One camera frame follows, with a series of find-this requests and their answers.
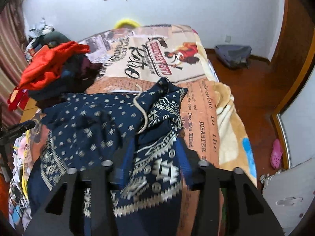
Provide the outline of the red folded garment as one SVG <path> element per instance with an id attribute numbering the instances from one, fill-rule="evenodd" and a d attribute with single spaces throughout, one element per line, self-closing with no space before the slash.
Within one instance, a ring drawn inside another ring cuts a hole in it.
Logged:
<path id="1" fill-rule="evenodd" d="M 32 91 L 43 89 L 61 77 L 62 67 L 71 56 L 89 52 L 89 45 L 75 41 L 68 41 L 51 49 L 41 49 L 23 71 L 19 87 Z"/>

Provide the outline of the wooden door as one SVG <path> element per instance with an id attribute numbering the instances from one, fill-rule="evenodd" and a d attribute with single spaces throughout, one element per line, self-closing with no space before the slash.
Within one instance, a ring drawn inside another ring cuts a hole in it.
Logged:
<path id="1" fill-rule="evenodd" d="M 275 93 L 273 115 L 281 114 L 302 91 L 314 62 L 314 20 L 306 0 L 284 0 L 283 23 L 271 60 Z"/>

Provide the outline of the white sliding wardrobe door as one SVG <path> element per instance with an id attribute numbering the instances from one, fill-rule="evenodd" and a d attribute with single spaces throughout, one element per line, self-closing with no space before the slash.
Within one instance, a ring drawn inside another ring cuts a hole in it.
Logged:
<path id="1" fill-rule="evenodd" d="M 301 72 L 272 115 L 283 148 L 283 168 L 314 158 L 314 68 Z"/>

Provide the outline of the grey backpack on floor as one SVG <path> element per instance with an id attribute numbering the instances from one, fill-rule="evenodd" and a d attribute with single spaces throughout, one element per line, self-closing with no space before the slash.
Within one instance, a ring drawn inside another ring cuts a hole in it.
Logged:
<path id="1" fill-rule="evenodd" d="M 251 47 L 246 45 L 216 45 L 215 54 L 223 65 L 231 70 L 249 68 Z"/>

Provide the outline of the red plush toy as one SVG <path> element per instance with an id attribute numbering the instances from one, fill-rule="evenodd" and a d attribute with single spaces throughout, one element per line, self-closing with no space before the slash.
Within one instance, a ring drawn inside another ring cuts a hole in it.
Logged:
<path id="1" fill-rule="evenodd" d="M 20 87 L 15 87 L 13 92 L 10 94 L 7 103 L 8 110 L 15 111 L 16 109 L 25 109 L 29 101 L 28 91 Z"/>

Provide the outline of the printed bed blanket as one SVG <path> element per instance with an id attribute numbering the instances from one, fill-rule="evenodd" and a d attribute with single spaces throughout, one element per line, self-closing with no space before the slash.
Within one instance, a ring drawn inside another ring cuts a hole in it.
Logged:
<path id="1" fill-rule="evenodd" d="M 91 40 L 41 51 L 23 72 L 39 92 L 42 152 L 27 181 L 31 216 L 69 171 L 114 163 L 109 195 L 119 235 L 189 235 L 198 192 L 184 148 L 257 181 L 245 126 L 229 86 L 215 82 L 188 26 L 114 29 L 97 54 Z"/>

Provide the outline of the white wall socket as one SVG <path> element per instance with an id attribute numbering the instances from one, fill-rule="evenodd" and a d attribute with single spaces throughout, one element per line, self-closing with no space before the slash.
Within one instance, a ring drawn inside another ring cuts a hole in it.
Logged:
<path id="1" fill-rule="evenodd" d="M 231 36 L 229 36 L 229 35 L 226 35 L 226 36 L 225 36 L 225 42 L 226 42 L 226 43 L 231 43 L 231 39 L 232 39 Z"/>

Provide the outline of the yellow round object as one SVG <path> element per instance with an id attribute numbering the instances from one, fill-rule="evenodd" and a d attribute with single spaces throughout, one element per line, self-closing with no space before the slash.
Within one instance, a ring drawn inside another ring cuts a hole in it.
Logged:
<path id="1" fill-rule="evenodd" d="M 135 29 L 140 26 L 141 25 L 134 20 L 121 19 L 115 23 L 114 29 L 121 29 L 121 28 Z"/>

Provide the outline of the clutter pile on box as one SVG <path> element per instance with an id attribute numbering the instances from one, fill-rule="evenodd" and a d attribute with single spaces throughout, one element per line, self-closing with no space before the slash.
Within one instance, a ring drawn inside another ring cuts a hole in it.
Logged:
<path id="1" fill-rule="evenodd" d="M 25 49 L 25 54 L 30 53 L 31 49 L 38 51 L 44 45 L 48 47 L 56 47 L 59 44 L 71 41 L 68 37 L 59 31 L 56 31 L 52 25 L 48 25 L 44 18 L 29 27 L 28 45 Z"/>

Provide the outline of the pink clog shoe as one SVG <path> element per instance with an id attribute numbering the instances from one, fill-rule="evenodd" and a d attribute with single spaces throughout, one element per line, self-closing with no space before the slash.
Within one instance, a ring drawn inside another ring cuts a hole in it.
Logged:
<path id="1" fill-rule="evenodd" d="M 273 142 L 272 152 L 270 155 L 270 164 L 273 169 L 278 169 L 280 167 L 282 156 L 283 149 L 281 147 L 280 140 L 277 138 Z"/>

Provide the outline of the dark folded clothes stack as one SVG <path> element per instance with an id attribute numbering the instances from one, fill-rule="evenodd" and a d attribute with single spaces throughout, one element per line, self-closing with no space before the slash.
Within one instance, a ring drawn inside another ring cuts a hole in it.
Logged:
<path id="1" fill-rule="evenodd" d="M 101 63 L 92 63 L 85 55 L 74 55 L 63 65 L 60 78 L 41 90 L 28 91 L 28 96 L 40 109 L 64 102 L 68 93 L 85 92 L 94 83 L 101 66 Z"/>

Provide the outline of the striped pink curtain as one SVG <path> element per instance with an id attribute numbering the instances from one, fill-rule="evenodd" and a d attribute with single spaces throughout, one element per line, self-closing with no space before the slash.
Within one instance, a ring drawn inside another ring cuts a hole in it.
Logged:
<path id="1" fill-rule="evenodd" d="M 14 125 L 21 118 L 20 109 L 8 110 L 7 100 L 27 67 L 26 46 L 22 0 L 9 0 L 1 11 L 1 109 L 4 126 Z"/>

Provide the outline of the white suitcase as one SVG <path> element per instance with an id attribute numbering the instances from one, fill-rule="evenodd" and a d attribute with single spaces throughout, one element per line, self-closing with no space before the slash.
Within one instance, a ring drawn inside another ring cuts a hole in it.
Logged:
<path id="1" fill-rule="evenodd" d="M 314 199 L 314 159 L 264 179 L 263 197 L 288 235 Z"/>

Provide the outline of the navy patterned hooded jacket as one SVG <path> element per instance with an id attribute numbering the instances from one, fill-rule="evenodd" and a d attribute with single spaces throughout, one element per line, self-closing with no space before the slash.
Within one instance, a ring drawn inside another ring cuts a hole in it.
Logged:
<path id="1" fill-rule="evenodd" d="M 187 93 L 161 78 L 137 95 L 69 93 L 43 109 L 46 145 L 28 179 L 31 213 L 71 168 L 114 163 L 119 235 L 175 235 L 182 201 L 178 134 Z"/>

